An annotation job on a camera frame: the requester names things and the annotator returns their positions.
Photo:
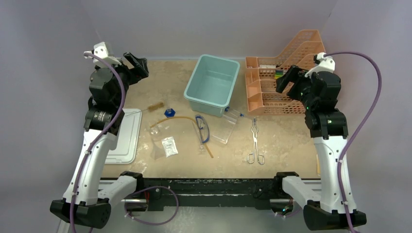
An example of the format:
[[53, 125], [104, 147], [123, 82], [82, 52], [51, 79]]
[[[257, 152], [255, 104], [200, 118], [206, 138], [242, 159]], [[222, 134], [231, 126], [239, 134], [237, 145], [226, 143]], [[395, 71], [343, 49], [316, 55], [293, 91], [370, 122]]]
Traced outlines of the amber rubber tubing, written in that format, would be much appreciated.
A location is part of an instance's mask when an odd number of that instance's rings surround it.
[[204, 144], [200, 141], [195, 117], [174, 116], [165, 118], [156, 123], [150, 123], [148, 132], [153, 126], [157, 126], [161, 130], [163, 138], [171, 136], [174, 138], [178, 150], [177, 155], [188, 156], [189, 154], [207, 154], [210, 158], [214, 158], [214, 155], [209, 148], [209, 141]]

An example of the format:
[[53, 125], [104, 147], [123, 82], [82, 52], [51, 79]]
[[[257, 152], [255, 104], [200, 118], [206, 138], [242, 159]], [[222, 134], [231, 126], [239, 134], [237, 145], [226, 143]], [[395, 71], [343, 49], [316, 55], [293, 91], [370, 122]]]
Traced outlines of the blue safety glasses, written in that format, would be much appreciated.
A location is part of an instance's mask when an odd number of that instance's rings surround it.
[[199, 131], [201, 143], [207, 143], [210, 139], [210, 130], [206, 119], [201, 115], [196, 115], [195, 122]]

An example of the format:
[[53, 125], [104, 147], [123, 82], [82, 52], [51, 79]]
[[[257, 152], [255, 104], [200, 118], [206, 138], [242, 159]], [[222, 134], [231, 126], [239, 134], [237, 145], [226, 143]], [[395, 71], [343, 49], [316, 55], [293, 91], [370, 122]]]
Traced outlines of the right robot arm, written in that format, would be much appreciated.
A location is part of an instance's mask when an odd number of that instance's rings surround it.
[[329, 71], [309, 76], [306, 73], [305, 69], [291, 66], [276, 80], [276, 91], [282, 93], [292, 83], [287, 96], [305, 108], [305, 124], [320, 162], [321, 193], [306, 187], [296, 175], [274, 182], [273, 192], [280, 198], [289, 194], [302, 207], [305, 224], [311, 231], [365, 225], [366, 214], [357, 210], [353, 199], [343, 150], [348, 137], [347, 121], [336, 108], [341, 79]]

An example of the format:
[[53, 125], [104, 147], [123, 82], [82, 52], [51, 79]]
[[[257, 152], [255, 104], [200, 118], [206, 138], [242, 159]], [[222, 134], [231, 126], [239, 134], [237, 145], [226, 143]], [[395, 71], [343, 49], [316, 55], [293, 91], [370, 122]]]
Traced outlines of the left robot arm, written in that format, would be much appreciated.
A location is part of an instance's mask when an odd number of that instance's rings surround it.
[[124, 61], [104, 59], [95, 50], [84, 56], [95, 60], [95, 69], [90, 75], [82, 150], [63, 197], [50, 205], [50, 212], [72, 230], [76, 226], [103, 228], [122, 199], [128, 195], [138, 199], [145, 192], [143, 176], [136, 172], [123, 172], [104, 190], [99, 183], [108, 153], [117, 147], [127, 90], [148, 77], [147, 60], [129, 52], [123, 55]]

